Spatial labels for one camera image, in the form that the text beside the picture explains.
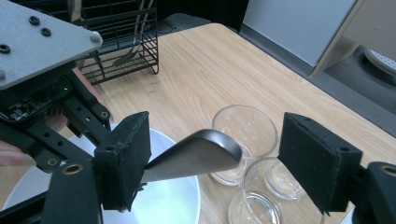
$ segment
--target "light wood tabletop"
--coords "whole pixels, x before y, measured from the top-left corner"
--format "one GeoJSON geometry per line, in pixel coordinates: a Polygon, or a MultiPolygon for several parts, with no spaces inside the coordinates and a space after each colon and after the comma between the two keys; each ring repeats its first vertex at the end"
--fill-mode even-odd
{"type": "MultiPolygon", "coordinates": [[[[284,113],[297,113],[362,150],[363,166],[396,162],[395,138],[220,24],[159,37],[159,57],[158,75],[146,69],[95,86],[115,123],[148,111],[150,128],[179,141],[210,128],[224,106],[250,105],[274,122],[279,135],[284,113]]],[[[26,169],[0,168],[0,206],[26,169]]],[[[198,179],[199,223],[227,223],[237,187],[222,186],[210,175],[198,179]]],[[[332,214],[325,223],[340,223],[345,215],[332,214]]]]}

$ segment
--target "white panel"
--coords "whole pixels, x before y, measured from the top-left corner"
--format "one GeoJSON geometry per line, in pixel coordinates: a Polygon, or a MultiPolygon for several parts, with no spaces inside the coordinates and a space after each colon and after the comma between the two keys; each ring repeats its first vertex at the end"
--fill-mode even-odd
{"type": "Polygon", "coordinates": [[[315,66],[354,0],[250,0],[244,24],[315,66]]]}

